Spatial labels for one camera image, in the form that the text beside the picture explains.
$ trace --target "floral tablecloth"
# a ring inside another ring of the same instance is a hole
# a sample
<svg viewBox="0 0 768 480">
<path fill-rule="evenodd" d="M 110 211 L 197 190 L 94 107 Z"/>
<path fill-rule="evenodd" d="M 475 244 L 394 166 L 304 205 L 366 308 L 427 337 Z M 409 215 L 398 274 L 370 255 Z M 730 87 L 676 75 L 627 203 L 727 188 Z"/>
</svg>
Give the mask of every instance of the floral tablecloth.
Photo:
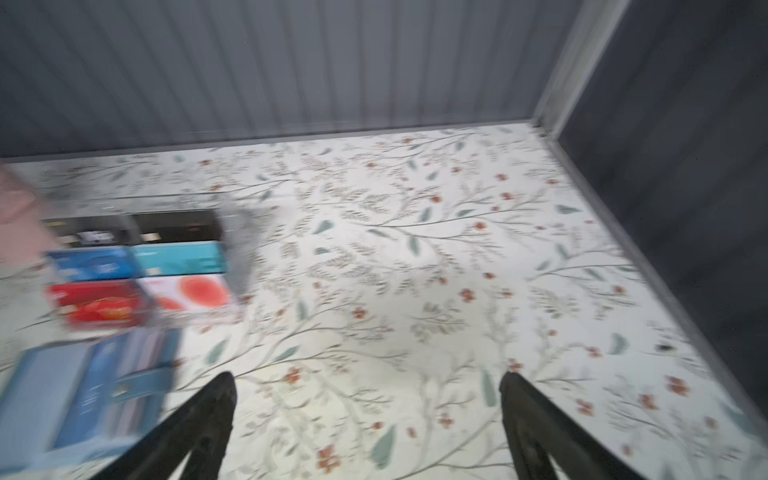
<svg viewBox="0 0 768 480">
<path fill-rule="evenodd" d="M 247 319 L 187 329 L 166 404 L 236 376 L 221 478 L 514 478 L 508 370 L 648 478 L 768 477 L 749 420 L 528 126 L 14 169 L 50 198 L 228 192 L 248 209 Z M 3 271 L 7 375 L 70 334 L 38 266 Z"/>
</svg>

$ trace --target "pink fabric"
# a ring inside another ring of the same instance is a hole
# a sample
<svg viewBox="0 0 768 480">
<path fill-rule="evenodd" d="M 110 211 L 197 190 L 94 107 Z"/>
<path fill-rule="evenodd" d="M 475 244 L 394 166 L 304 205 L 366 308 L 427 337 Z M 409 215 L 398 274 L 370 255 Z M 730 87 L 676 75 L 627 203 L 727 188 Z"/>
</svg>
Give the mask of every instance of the pink fabric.
<svg viewBox="0 0 768 480">
<path fill-rule="evenodd" d="M 0 262 L 23 265 L 58 245 L 40 224 L 42 202 L 10 168 L 0 165 Z"/>
</svg>

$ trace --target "red flower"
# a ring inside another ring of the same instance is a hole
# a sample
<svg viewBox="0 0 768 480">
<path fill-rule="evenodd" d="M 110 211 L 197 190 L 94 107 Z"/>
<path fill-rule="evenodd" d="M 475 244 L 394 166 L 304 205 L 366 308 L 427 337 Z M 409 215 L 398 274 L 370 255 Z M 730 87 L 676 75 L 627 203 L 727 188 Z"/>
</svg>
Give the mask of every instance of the red flower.
<svg viewBox="0 0 768 480">
<path fill-rule="evenodd" d="M 471 291 L 469 288 L 462 290 L 459 295 L 464 299 L 464 303 L 470 303 L 475 299 L 475 292 Z"/>
<path fill-rule="evenodd" d="M 587 351 L 589 352 L 589 358 L 591 359 L 599 359 L 603 356 L 603 354 L 600 353 L 600 349 L 596 346 L 588 346 Z"/>
<path fill-rule="evenodd" d="M 690 387 L 685 380 L 678 379 L 676 376 L 667 377 L 667 390 L 670 390 L 679 396 L 688 396 L 688 393 L 690 393 Z"/>
<path fill-rule="evenodd" d="M 317 452 L 317 468 L 325 470 L 326 474 L 329 474 L 334 468 L 341 466 L 339 457 L 333 454 L 333 445 L 328 445 L 324 449 Z"/>
<path fill-rule="evenodd" d="M 301 372 L 301 370 L 297 369 L 295 366 L 292 366 L 290 370 L 288 370 L 288 373 L 283 377 L 283 380 L 293 385 L 301 379 L 299 372 Z"/>
<path fill-rule="evenodd" d="M 525 365 L 523 365 L 522 363 L 518 363 L 517 360 L 515 360 L 515 359 L 509 359 L 509 371 L 510 372 L 519 372 L 520 370 L 523 370 L 524 366 Z"/>
<path fill-rule="evenodd" d="M 585 402 L 582 399 L 577 399 L 576 403 L 578 404 L 578 412 L 582 415 L 588 415 L 590 417 L 594 417 L 594 405 L 592 405 L 589 402 Z"/>
<path fill-rule="evenodd" d="M 659 407 L 656 405 L 656 397 L 654 397 L 652 395 L 641 395 L 640 396 L 640 404 L 646 410 L 658 410 L 659 409 Z"/>
<path fill-rule="evenodd" d="M 440 422 L 440 425 L 442 425 L 444 429 L 448 430 L 451 428 L 451 425 L 455 423 L 455 420 L 449 417 L 448 413 L 443 412 L 438 422 Z"/>
</svg>

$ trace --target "green leaf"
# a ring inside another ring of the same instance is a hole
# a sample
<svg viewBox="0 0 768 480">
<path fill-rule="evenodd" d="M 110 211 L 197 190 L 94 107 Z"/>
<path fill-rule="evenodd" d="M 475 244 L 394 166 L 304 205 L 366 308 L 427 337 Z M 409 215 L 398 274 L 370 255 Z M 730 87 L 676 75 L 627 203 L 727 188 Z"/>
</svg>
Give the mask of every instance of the green leaf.
<svg viewBox="0 0 768 480">
<path fill-rule="evenodd" d="M 419 238 L 410 237 L 408 240 L 408 248 L 411 249 L 414 255 L 419 256 Z"/>
<path fill-rule="evenodd" d="M 298 352 L 298 351 L 299 351 L 299 346 L 298 345 L 292 346 L 289 349 L 287 349 L 285 352 L 283 352 L 283 353 L 279 354 L 278 356 L 276 356 L 274 362 L 279 362 L 280 360 L 285 360 L 286 358 L 288 358 L 290 356 L 294 356 L 294 355 L 296 355 L 296 352 Z"/>
<path fill-rule="evenodd" d="M 372 228 L 372 229 L 369 229 L 368 231 L 370 233 L 373 233 L 377 237 L 389 238 L 390 240 L 392 240 L 392 238 L 389 235 L 387 235 L 386 233 L 382 232 L 381 230 L 376 230 L 375 228 Z"/>
<path fill-rule="evenodd" d="M 603 276 L 602 276 L 602 275 L 600 275 L 600 274 L 599 274 L 599 273 L 598 273 L 598 272 L 597 272 L 595 269 L 592 269 L 592 268 L 585 268 L 585 269 L 584 269 L 584 271 L 585 271 L 585 272 L 587 272 L 587 273 L 589 273 L 589 274 L 590 274 L 590 276 L 591 276 L 592 278 L 596 279 L 596 280 L 600 280 L 601 282 L 604 282 L 604 281 L 605 281 L 605 278 L 603 278 Z"/>
<path fill-rule="evenodd" d="M 299 305 L 296 309 L 298 310 L 298 313 L 299 313 L 299 320 L 302 322 L 306 320 L 310 312 L 309 310 L 306 309 L 306 303 L 304 303 L 304 300 L 299 300 Z"/>
<path fill-rule="evenodd" d="M 487 406 L 496 406 L 496 389 L 493 387 L 491 374 L 489 374 L 486 369 L 482 370 L 482 396 L 485 399 L 485 404 Z"/>
<path fill-rule="evenodd" d="M 392 447 L 395 446 L 395 426 L 389 427 L 389 431 L 382 435 L 371 450 L 371 462 L 379 470 L 389 466 L 389 460 L 392 458 Z"/>
<path fill-rule="evenodd" d="M 432 207 L 427 207 L 422 212 L 422 216 L 419 217 L 419 223 L 424 223 L 432 216 Z"/>
<path fill-rule="evenodd" d="M 125 177 L 125 170 L 119 171 L 116 174 L 109 177 L 110 182 L 114 182 L 115 180 L 120 180 L 122 177 Z"/>
<path fill-rule="evenodd" d="M 566 207 L 565 205 L 555 205 L 555 209 L 557 209 L 559 214 L 569 215 L 569 214 L 575 214 L 576 212 L 581 212 L 578 208 L 575 207 Z"/>
<path fill-rule="evenodd" d="M 331 228 L 333 228 L 333 222 L 331 220 L 323 220 L 323 222 L 317 227 L 317 230 L 314 231 L 314 235 L 322 233 Z"/>
<path fill-rule="evenodd" d="M 661 471 L 660 480 L 674 480 L 674 473 L 672 473 L 669 464 L 664 464 L 664 470 Z"/>
<path fill-rule="evenodd" d="M 629 347 L 629 342 L 627 341 L 627 337 L 619 334 L 614 333 L 614 345 L 611 347 L 611 351 L 608 352 L 608 355 L 621 355 L 622 353 L 627 351 L 627 347 Z"/>
<path fill-rule="evenodd" d="M 565 250 L 565 247 L 563 247 L 561 243 L 558 243 L 558 253 L 561 257 L 563 257 L 563 260 L 568 260 L 570 258 L 568 256 L 568 252 Z"/>
<path fill-rule="evenodd" d="M 205 356 L 205 363 L 206 365 L 213 365 L 214 363 L 219 361 L 219 358 L 221 357 L 221 354 L 224 353 L 224 347 L 227 346 L 227 340 L 228 338 L 221 340 L 219 343 L 216 344 L 210 351 L 208 352 L 208 355 Z"/>
<path fill-rule="evenodd" d="M 720 407 L 728 415 L 730 421 L 733 422 L 735 426 L 739 427 L 739 430 L 747 435 L 755 435 L 755 428 L 752 427 L 752 422 L 746 415 L 742 412 L 737 412 L 723 402 L 720 402 Z"/>
</svg>

